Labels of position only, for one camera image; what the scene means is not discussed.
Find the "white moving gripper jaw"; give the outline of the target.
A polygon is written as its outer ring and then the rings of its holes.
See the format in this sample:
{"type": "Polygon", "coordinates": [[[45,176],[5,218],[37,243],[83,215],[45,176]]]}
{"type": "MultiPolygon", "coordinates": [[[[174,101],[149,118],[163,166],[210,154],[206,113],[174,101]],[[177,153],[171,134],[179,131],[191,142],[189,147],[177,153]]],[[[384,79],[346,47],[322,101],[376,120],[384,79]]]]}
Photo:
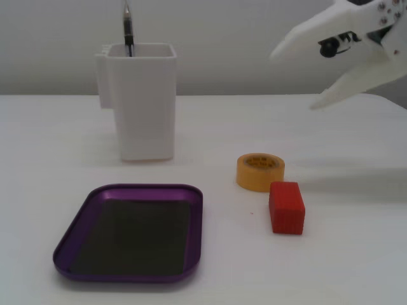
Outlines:
{"type": "Polygon", "coordinates": [[[390,81],[394,64],[386,58],[373,58],[352,68],[318,95],[311,110],[322,109],[358,93],[390,81]]]}

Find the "white fixed gripper jaw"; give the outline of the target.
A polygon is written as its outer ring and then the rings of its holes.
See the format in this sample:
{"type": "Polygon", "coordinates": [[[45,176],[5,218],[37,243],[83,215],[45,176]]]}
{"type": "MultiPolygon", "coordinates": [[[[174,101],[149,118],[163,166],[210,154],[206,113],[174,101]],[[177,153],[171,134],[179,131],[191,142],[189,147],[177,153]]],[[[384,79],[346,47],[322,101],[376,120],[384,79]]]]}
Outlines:
{"type": "Polygon", "coordinates": [[[367,1],[335,1],[324,11],[293,27],[270,54],[272,61],[284,61],[301,55],[307,49],[317,46],[324,58],[333,58],[349,51],[362,41],[353,30],[366,12],[367,1]]]}

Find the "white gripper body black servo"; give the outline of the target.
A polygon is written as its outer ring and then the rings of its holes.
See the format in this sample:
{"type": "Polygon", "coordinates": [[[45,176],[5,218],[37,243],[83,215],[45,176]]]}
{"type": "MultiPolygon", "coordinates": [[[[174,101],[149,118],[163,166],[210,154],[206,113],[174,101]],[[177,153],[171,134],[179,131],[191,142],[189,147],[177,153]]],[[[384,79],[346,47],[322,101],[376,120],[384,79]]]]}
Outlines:
{"type": "Polygon", "coordinates": [[[372,78],[406,75],[406,1],[343,1],[350,31],[372,49],[372,78]]]}

